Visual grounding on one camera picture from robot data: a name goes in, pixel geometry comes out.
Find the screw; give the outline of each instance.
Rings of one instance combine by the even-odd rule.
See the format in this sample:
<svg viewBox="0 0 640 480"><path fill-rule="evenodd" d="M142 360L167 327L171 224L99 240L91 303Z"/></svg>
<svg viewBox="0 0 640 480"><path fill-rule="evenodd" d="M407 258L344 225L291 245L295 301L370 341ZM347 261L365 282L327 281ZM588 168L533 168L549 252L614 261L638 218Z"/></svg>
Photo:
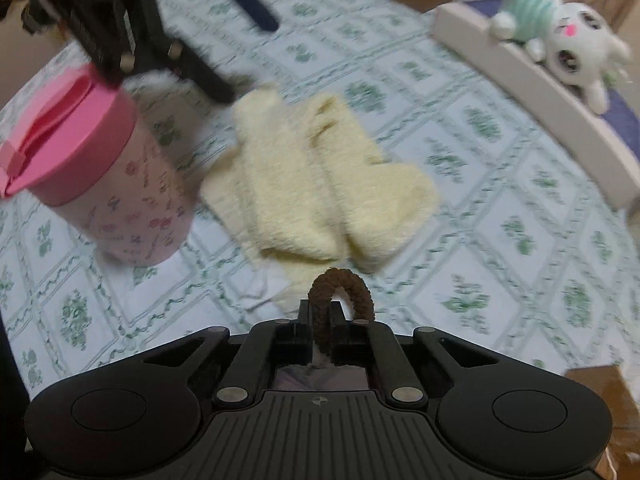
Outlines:
<svg viewBox="0 0 640 480"><path fill-rule="evenodd" d="M418 402L424 397L424 394L418 388L402 386L393 390L391 396L398 402Z"/></svg>
<svg viewBox="0 0 640 480"><path fill-rule="evenodd" d="M222 402L242 402L249 394L244 388L238 388L237 386L228 386L222 388L216 393L216 397Z"/></svg>
<svg viewBox="0 0 640 480"><path fill-rule="evenodd" d="M182 43L180 41L174 41L169 47L169 52L166 53L169 59L178 61L182 55Z"/></svg>
<svg viewBox="0 0 640 480"><path fill-rule="evenodd" d="M133 54L122 54L120 56L120 70L125 73L129 73L133 70L133 67L136 64L136 58Z"/></svg>

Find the pink lid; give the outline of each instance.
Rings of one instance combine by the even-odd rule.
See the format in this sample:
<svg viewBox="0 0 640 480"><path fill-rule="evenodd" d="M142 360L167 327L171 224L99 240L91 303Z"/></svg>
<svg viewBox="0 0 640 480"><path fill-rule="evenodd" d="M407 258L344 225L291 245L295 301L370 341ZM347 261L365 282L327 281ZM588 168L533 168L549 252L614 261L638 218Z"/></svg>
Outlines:
<svg viewBox="0 0 640 480"><path fill-rule="evenodd" d="M95 184L118 158L136 106L93 67L69 69L33 98L0 145L0 195L29 189L59 206Z"/></svg>

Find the circular pad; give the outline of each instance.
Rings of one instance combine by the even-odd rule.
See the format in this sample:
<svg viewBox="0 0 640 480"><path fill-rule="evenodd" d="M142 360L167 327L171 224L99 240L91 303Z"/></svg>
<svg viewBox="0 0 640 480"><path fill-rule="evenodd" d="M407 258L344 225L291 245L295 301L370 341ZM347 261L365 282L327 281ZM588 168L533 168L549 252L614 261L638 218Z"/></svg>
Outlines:
<svg viewBox="0 0 640 480"><path fill-rule="evenodd" d="M146 400L129 390L97 390L80 397L71 415L80 426L94 431L118 431L139 421L146 412Z"/></svg>
<svg viewBox="0 0 640 480"><path fill-rule="evenodd" d="M104 367L56 383L33 399L25 428L33 449L68 476L138 476L186 448L200 404L172 368Z"/></svg>
<svg viewBox="0 0 640 480"><path fill-rule="evenodd" d="M544 433L565 421L566 408L553 395L536 390L518 390L495 399L494 415L508 428L525 433Z"/></svg>
<svg viewBox="0 0 640 480"><path fill-rule="evenodd" d="M479 466L532 478L593 466L612 427L591 390L520 363L466 370L443 397L437 424Z"/></svg>

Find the plush toy face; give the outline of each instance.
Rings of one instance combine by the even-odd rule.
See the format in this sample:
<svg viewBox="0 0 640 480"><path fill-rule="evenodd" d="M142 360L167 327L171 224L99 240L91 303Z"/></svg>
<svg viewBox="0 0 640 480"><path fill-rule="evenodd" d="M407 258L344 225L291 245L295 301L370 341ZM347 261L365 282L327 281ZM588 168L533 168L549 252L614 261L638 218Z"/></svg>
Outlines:
<svg viewBox="0 0 640 480"><path fill-rule="evenodd" d="M562 82L586 86L609 61L612 31L595 10L570 3L554 13L546 38L546 64Z"/></svg>

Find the stuffed animal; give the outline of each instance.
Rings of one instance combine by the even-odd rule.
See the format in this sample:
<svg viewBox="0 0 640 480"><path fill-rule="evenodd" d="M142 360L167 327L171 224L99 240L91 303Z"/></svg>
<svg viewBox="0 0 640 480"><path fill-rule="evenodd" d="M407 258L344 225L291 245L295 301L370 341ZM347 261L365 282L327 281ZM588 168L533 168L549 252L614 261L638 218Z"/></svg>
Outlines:
<svg viewBox="0 0 640 480"><path fill-rule="evenodd" d="M562 83L582 89L595 114L609 108L604 77L630 61L631 49L591 7L562 0L503 0L490 31L523 44Z"/></svg>

